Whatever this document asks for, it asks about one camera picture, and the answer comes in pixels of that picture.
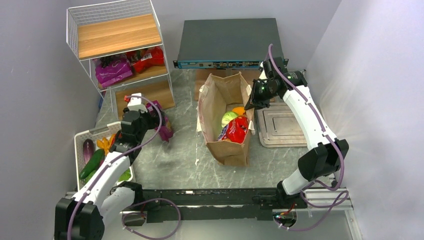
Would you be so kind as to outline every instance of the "paper bag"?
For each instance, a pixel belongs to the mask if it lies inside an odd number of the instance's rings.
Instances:
[[[201,131],[206,146],[219,164],[228,166],[248,166],[249,141],[252,131],[247,130],[243,143],[217,141],[223,129],[221,119],[232,107],[245,106],[249,100],[251,87],[242,74],[218,77],[212,74],[207,78],[198,101],[198,114]],[[246,111],[249,122],[253,121],[254,110]]]

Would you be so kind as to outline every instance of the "gray marble surface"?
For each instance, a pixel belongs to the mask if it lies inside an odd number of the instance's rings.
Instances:
[[[297,168],[306,147],[266,148],[258,135],[249,146],[249,167],[218,165],[205,146],[205,139],[196,132],[197,101],[194,100],[195,72],[171,72],[176,107],[165,110],[174,137],[164,142],[156,136],[138,155],[133,164],[135,179],[145,189],[208,189],[208,188],[265,188],[276,187]],[[117,119],[104,104],[96,126]],[[154,130],[147,132],[147,140]]]

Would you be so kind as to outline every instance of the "shelf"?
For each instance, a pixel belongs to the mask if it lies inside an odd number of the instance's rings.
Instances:
[[[78,27],[80,60],[147,48],[162,43],[153,14]]]
[[[124,114],[123,110],[127,107],[127,102],[124,101],[124,97],[136,93],[142,93],[143,96],[150,101],[157,100],[163,109],[175,107],[175,102],[168,81],[160,81],[145,86],[132,87],[115,93],[119,120],[122,120],[122,115]]]
[[[166,75],[168,73],[167,71],[167,67],[166,66],[151,66],[149,68],[147,68],[145,71],[143,71],[142,73],[136,73],[133,76],[130,76],[128,78],[126,78],[123,81],[117,82],[111,86],[108,87],[120,87],[122,85],[128,85],[130,83],[134,83],[134,82],[138,82],[141,80],[145,80],[145,79],[149,79],[149,78],[154,78],[154,77],[158,77],[161,75]],[[106,90],[106,87],[103,88],[102,85],[100,85],[100,83],[98,84],[98,88],[100,90]]]

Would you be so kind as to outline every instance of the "white plastic basket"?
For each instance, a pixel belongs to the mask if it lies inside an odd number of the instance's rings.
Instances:
[[[80,179],[80,172],[85,167],[86,163],[84,162],[84,153],[83,153],[83,143],[87,139],[91,139],[96,145],[97,140],[101,140],[103,138],[109,139],[112,134],[116,134],[119,130],[121,130],[121,122],[113,122],[109,123],[105,127],[94,128],[91,130],[83,131],[75,135],[75,164],[76,164],[76,179],[78,184],[78,191],[84,187],[86,184],[85,180]],[[131,177],[127,180],[128,182],[134,179],[134,170],[133,167],[129,167],[129,171],[131,173]]]

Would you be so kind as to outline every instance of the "cardboard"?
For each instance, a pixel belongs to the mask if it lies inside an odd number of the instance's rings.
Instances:
[[[199,95],[198,113],[199,123],[206,146],[219,164],[228,166],[248,166],[249,142],[252,131],[247,131],[243,143],[217,141],[221,133],[221,119],[227,111],[228,105],[245,105],[249,100],[251,87],[242,74],[219,77],[210,74],[204,83]],[[246,116],[251,122],[254,110],[246,111]]]

